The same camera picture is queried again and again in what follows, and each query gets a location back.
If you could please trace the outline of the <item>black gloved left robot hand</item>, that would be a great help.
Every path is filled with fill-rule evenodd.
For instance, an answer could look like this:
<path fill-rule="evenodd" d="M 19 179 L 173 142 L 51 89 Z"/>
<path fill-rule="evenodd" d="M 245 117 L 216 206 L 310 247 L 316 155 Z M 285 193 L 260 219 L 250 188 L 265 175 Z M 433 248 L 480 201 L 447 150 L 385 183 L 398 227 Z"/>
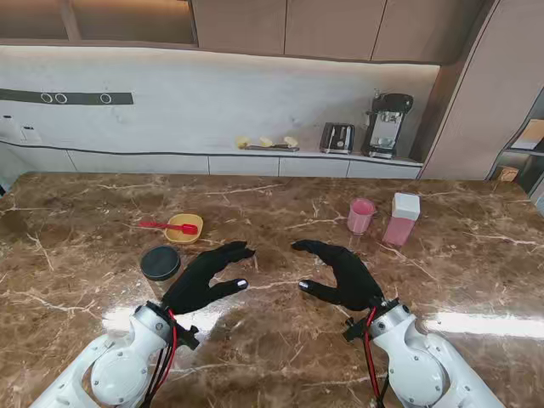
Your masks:
<path fill-rule="evenodd" d="M 254 254 L 255 251 L 248 248 L 245 241 L 233 241 L 202 252 L 169 287 L 161 299 L 161 305 L 174 315 L 184 315 L 247 289 L 248 282 L 244 278 L 219 282 L 213 286 L 210 286 L 210 281 L 229 264 L 251 258 Z"/>

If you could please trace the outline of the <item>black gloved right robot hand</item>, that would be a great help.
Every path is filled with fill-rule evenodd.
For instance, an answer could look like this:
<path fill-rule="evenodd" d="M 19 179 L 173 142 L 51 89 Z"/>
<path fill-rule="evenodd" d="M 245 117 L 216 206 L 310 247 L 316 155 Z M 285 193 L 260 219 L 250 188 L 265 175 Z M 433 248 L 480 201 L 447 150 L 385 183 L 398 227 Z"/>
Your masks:
<path fill-rule="evenodd" d="M 372 309 L 384 300 L 382 289 L 368 268 L 347 248 L 321 241 L 301 240 L 292 243 L 292 249 L 317 255 L 332 268 L 337 283 L 332 287 L 314 280 L 301 280 L 298 282 L 301 291 L 352 311 Z"/>

